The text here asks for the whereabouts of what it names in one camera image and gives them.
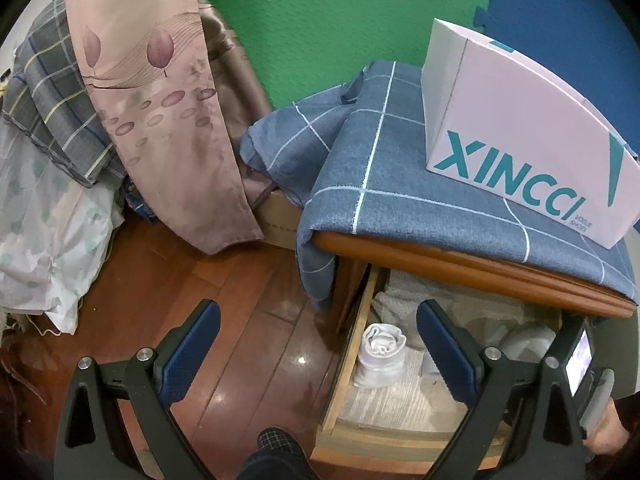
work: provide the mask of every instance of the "blue foam mat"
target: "blue foam mat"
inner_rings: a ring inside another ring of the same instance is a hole
[[[608,0],[490,0],[474,25],[567,81],[640,150],[640,48]]]

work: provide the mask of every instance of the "blue checkered fabric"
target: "blue checkered fabric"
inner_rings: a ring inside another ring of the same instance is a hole
[[[419,242],[554,270],[638,302],[624,240],[606,250],[510,200],[426,170],[420,69],[376,61],[351,84],[271,113],[242,138],[241,156],[304,205],[300,277],[331,304],[335,256],[313,231]]]
[[[34,20],[15,57],[2,114],[83,186],[121,182],[125,169],[78,72],[65,0]]]

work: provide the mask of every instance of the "pant leg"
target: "pant leg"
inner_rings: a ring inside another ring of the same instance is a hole
[[[262,449],[252,454],[236,480],[316,480],[318,477],[305,463],[289,453]]]

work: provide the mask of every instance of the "green wall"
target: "green wall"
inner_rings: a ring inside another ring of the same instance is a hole
[[[375,59],[422,65],[434,18],[472,27],[487,0],[210,0],[273,105],[350,80]]]

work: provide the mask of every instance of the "gray fabric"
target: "gray fabric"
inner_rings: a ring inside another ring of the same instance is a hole
[[[310,242],[316,230],[526,263],[608,286],[638,302],[624,240],[606,250],[531,209],[426,170],[418,67],[376,61],[351,85],[310,96],[297,107],[254,124],[241,155],[305,206],[298,265],[317,308],[330,306],[335,256]]]
[[[18,49],[2,114],[83,186],[91,187],[99,175],[121,182],[124,167],[76,65],[65,0],[54,0],[34,20]]]

